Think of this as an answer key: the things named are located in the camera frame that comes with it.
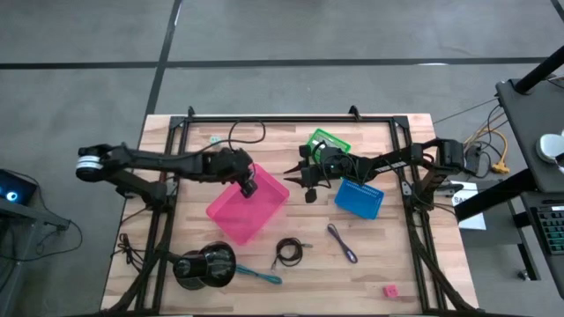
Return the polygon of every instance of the teal cable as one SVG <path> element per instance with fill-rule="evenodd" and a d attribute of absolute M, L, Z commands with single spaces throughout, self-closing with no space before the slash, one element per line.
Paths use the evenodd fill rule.
<path fill-rule="evenodd" d="M 266 282 L 270 282 L 272 284 L 275 285 L 281 285 L 282 284 L 282 278 L 278 277 L 278 276 L 270 276 L 267 274 L 261 274 L 261 273 L 256 273 L 254 270 L 252 269 L 248 269 L 240 264 L 237 264 L 237 273 L 241 273 L 244 275 L 250 275 L 250 276 L 256 276 L 258 278 L 262 278 L 264 281 Z"/>

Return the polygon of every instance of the blue light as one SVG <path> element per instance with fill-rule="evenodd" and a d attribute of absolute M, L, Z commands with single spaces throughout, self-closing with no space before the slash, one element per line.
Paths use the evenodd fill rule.
<path fill-rule="evenodd" d="M 8 192 L 8 194 L 6 194 L 6 199 L 9 202 L 15 202 L 18 199 L 18 193 L 16 192 Z"/>

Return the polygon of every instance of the green plastic basket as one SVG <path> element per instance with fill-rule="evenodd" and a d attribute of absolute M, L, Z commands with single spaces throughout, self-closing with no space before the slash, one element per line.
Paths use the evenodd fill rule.
<path fill-rule="evenodd" d="M 308 141 L 309 148 L 311 150 L 313 150 L 314 147 L 319 142 L 322 142 L 322 141 L 325 141 L 325 143 L 329 146 L 337 147 L 337 148 L 343 150 L 343 152 L 345 152 L 345 153 L 348 153 L 349 150 L 351 150 L 350 144 L 348 144 L 347 142 L 341 140 L 340 138 L 338 138 L 336 136 L 333 136 L 331 133 L 329 133 L 329 132 L 327 132 L 323 129 L 317 129 L 315 131 L 315 133 L 313 134 L 313 136 L 311 136 L 309 138 L 309 141 Z M 319 162 L 319 159 L 320 159 L 321 151 L 319 151 L 319 150 L 317 150 L 315 152 L 315 159 L 317 160 L 317 162 Z"/>

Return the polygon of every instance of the blue plastic box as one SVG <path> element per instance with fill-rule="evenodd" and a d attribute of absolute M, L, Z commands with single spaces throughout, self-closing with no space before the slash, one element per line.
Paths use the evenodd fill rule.
<path fill-rule="evenodd" d="M 376 219 L 382 205 L 384 193 L 368 185 L 343 180 L 335 197 L 335 204 L 366 219 Z"/>

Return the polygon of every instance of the pink plastic bin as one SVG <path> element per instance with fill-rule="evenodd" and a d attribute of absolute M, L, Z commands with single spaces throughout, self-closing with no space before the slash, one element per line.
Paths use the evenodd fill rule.
<path fill-rule="evenodd" d="M 290 191 L 260 165 L 255 164 L 255 168 L 258 189 L 250 198 L 243 197 L 241 187 L 235 183 L 205 211 L 240 246 L 253 239 L 290 196 Z"/>

